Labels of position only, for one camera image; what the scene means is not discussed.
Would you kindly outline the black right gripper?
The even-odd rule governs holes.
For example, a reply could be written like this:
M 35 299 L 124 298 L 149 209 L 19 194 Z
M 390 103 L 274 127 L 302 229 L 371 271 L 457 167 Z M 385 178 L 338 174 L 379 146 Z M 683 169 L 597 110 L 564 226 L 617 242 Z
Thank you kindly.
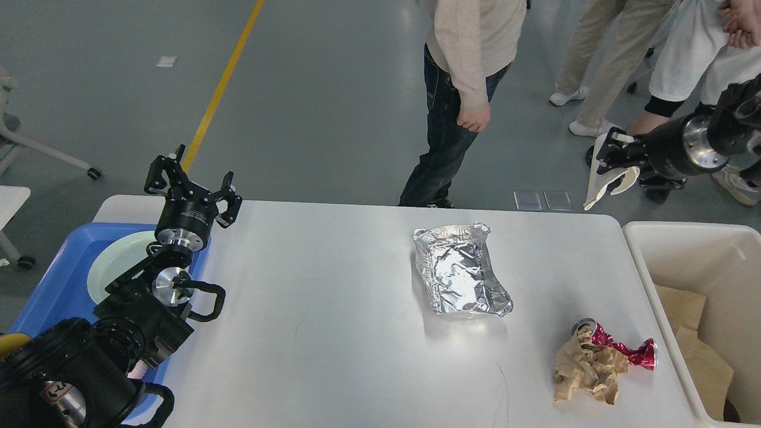
M 729 157 L 714 149 L 707 137 L 707 115 L 688 115 L 659 125 L 639 138 L 609 132 L 596 155 L 596 173 L 616 168 L 650 166 L 656 174 L 639 179 L 645 190 L 681 190 L 687 178 L 725 167 Z

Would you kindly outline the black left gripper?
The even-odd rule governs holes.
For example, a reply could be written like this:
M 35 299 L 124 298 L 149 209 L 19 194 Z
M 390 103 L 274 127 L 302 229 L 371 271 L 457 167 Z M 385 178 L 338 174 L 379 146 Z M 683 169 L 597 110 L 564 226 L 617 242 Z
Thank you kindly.
M 185 145 L 180 144 L 176 152 L 155 157 L 150 163 L 144 192 L 166 198 L 155 230 L 158 243 L 203 250 L 207 247 L 214 220 L 221 228 L 231 227 L 237 220 L 243 198 L 237 195 L 233 185 L 233 171 L 228 171 L 223 176 L 220 190 L 207 197 L 212 205 L 188 200 L 194 190 L 181 166 L 184 152 Z M 226 203 L 224 211 L 218 208 L 220 202 Z

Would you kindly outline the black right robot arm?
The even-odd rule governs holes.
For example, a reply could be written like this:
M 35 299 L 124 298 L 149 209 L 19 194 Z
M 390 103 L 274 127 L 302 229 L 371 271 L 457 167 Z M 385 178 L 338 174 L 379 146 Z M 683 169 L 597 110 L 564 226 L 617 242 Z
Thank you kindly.
M 724 169 L 735 155 L 759 155 L 759 78 L 730 84 L 712 113 L 690 115 L 645 134 L 619 128 L 588 150 L 585 207 L 633 185 L 649 192 L 682 189 L 688 178 Z

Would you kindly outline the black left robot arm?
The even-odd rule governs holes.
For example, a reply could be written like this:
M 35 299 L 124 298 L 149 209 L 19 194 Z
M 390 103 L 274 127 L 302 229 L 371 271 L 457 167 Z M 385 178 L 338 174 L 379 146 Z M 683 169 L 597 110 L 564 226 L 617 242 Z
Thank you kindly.
M 150 164 L 144 192 L 164 197 L 157 247 L 107 285 L 93 309 L 97 322 L 71 317 L 35 338 L 2 339 L 3 427 L 124 427 L 145 395 L 161 401 L 144 427 L 164 426 L 174 393 L 128 374 L 139 363 L 158 368 L 193 333 L 190 320 L 219 317 L 225 290 L 187 270 L 213 225 L 233 225 L 243 202 L 233 172 L 215 192 L 192 182 L 184 151 Z

